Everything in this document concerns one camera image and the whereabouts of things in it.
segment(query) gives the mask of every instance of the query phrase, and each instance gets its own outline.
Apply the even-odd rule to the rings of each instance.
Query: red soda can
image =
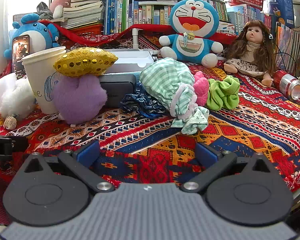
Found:
[[[277,70],[273,75],[274,86],[289,100],[297,100],[300,97],[300,80],[286,73]]]

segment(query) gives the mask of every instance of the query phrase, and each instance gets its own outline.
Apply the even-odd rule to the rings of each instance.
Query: blue plush toy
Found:
[[[59,47],[56,42],[59,37],[57,28],[51,23],[45,26],[38,20],[39,15],[29,13],[21,18],[21,26],[18,22],[13,22],[12,26],[17,30],[13,33],[10,44],[13,38],[28,34],[30,36],[30,54],[52,47]],[[7,59],[11,59],[12,50],[6,49],[3,55]]]
[[[170,24],[177,34],[161,36],[161,56],[172,57],[175,60],[185,60],[212,68],[218,63],[217,56],[210,53],[220,53],[223,46],[219,42],[206,38],[212,36],[218,29],[219,16],[217,11],[202,0],[182,0],[170,13]]]

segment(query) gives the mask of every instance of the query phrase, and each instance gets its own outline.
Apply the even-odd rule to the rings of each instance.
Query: smartphone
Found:
[[[25,68],[22,64],[22,58],[29,55],[30,51],[30,36],[21,35],[12,40],[12,71],[17,76],[26,74]]]

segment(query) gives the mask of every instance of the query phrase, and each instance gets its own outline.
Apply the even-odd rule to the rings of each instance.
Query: blue gripper pad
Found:
[[[194,156],[206,169],[222,158],[222,154],[205,143],[195,144]]]
[[[100,156],[99,141],[94,140],[87,143],[76,150],[72,156],[77,162],[81,163],[86,168],[89,168]]]

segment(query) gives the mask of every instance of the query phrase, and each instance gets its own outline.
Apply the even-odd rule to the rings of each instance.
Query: drawing on cup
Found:
[[[53,73],[51,76],[48,76],[44,83],[44,98],[47,101],[51,101],[52,98],[52,90],[54,86],[60,81],[61,74],[59,72]]]

